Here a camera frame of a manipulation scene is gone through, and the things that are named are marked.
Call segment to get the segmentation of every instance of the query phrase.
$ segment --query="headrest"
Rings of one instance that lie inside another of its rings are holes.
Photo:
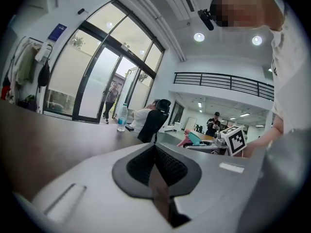
[[[170,111],[171,102],[166,99],[161,99],[158,103],[156,103],[156,108],[160,111],[169,112]]]

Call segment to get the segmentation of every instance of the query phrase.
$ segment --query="woman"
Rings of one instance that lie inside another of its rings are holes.
[[[113,104],[115,103],[118,95],[119,95],[119,84],[118,83],[114,83],[110,88],[109,88],[109,92],[108,95],[106,97],[106,109],[103,113],[103,118],[105,119],[105,123],[108,124],[108,118],[109,118],[109,111],[112,108]]]

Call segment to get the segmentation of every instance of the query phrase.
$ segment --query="gray desk surface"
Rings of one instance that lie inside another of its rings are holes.
[[[14,191],[29,200],[83,160],[142,143],[116,124],[63,120],[2,100],[0,114],[1,162]]]

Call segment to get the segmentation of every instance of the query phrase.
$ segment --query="office chair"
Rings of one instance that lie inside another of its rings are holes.
[[[148,113],[145,125],[138,135],[139,140],[141,140],[143,143],[151,142],[153,135],[161,129],[161,127],[169,117],[170,105],[170,101],[162,99],[156,104],[157,110],[151,110]],[[126,128],[129,131],[134,130],[132,127],[129,126],[126,126]]]

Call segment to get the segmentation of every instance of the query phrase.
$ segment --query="water bottle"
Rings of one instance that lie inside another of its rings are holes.
[[[127,104],[124,103],[119,116],[117,131],[119,132],[125,131],[126,119],[127,119]]]

